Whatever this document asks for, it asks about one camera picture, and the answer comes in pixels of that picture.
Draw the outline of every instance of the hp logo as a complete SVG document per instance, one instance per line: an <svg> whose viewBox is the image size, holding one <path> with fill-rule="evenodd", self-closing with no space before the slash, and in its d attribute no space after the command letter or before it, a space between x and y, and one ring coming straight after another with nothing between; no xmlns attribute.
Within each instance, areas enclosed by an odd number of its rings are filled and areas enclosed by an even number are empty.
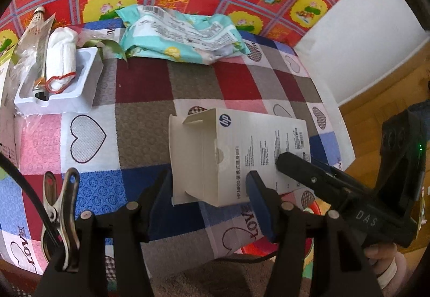
<svg viewBox="0 0 430 297"><path fill-rule="evenodd" d="M231 119L227 114L222 114L219 117L219 123L221 124L221 126L229 127L231 124Z"/></svg>

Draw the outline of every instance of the checkered bedspread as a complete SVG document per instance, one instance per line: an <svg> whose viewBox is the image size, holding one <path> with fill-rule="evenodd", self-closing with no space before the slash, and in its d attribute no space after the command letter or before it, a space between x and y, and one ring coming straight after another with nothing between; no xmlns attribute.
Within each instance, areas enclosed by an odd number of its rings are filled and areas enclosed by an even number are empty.
<svg viewBox="0 0 430 297"><path fill-rule="evenodd" d="M88 23L119 40L117 20ZM287 45L242 33L248 56L212 66L132 58L127 64L105 53L92 110L87 114L44 115L31 130L18 131L20 170L42 197L42 175L57 179L70 167L81 173L76 215L117 210L136 200L169 165L170 114L213 107L303 119L312 157L341 166L341 154L326 107L308 71ZM290 195L301 206L305 189ZM166 209L159 237L142 245L152 276L176 273L233 253L262 237L251 206L215 208L203 202ZM42 274L42 222L28 197L10 177L0 180L0 254ZM109 279L115 279L112 241L106 242Z"/></svg>

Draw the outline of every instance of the maroon fabric square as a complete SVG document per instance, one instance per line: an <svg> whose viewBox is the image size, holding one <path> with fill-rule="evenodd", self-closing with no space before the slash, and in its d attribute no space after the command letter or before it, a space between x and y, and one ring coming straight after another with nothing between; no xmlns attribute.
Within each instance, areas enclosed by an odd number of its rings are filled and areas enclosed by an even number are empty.
<svg viewBox="0 0 430 297"><path fill-rule="evenodd" d="M44 176L42 174L33 174L25 176L25 179L33 187L40 201L43 203ZM57 180L57 194L60 195L61 187L63 186L63 177L61 174L55 174L55 179ZM27 218L30 237L32 240L40 241L40 237L42 236L42 220L25 192L22 192L22 200L24 201L25 217Z"/></svg>
<svg viewBox="0 0 430 297"><path fill-rule="evenodd" d="M169 70L165 59L129 58L117 65L117 103L173 100Z"/></svg>
<svg viewBox="0 0 430 297"><path fill-rule="evenodd" d="M260 91L246 65L216 62L212 66L225 100L261 99Z"/></svg>
<svg viewBox="0 0 430 297"><path fill-rule="evenodd" d="M294 75L280 70L274 70L274 72L290 102L305 102L302 91L294 79Z"/></svg>

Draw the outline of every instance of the screw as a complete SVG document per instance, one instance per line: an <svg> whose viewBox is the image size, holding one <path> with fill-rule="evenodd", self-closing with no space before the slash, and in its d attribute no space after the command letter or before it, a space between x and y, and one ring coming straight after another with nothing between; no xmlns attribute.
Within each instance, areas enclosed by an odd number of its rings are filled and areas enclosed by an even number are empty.
<svg viewBox="0 0 430 297"><path fill-rule="evenodd" d="M294 205L291 202L285 201L281 204L281 208L285 211L291 211Z"/></svg>
<svg viewBox="0 0 430 297"><path fill-rule="evenodd" d="M338 211L336 211L336 210L330 210L330 211L328 212L328 216L329 216L331 219L336 220L336 219L338 219L338 218L340 217L340 214L339 214L339 212L338 212Z"/></svg>
<svg viewBox="0 0 430 297"><path fill-rule="evenodd" d="M126 205L127 209L130 211L135 210L136 208L139 207L139 204L136 201L130 201L127 205Z"/></svg>
<svg viewBox="0 0 430 297"><path fill-rule="evenodd" d="M87 219L91 218L91 216L92 216L91 211L83 211L83 212L81 213L81 218L82 218L83 220L87 220Z"/></svg>

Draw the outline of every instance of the metal clamp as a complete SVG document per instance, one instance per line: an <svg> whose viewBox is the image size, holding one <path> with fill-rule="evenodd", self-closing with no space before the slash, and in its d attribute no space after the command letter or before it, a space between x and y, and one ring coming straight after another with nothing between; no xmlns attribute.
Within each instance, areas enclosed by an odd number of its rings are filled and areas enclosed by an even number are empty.
<svg viewBox="0 0 430 297"><path fill-rule="evenodd" d="M64 176L61 193L57 196L57 181L52 172L44 176L44 208L49 219L61 236L65 260L63 271L75 272L78 264L79 238L75 228L76 198L79 189L80 176L76 168L69 168ZM42 251L49 262L55 250L50 245L46 229L42 227Z"/></svg>

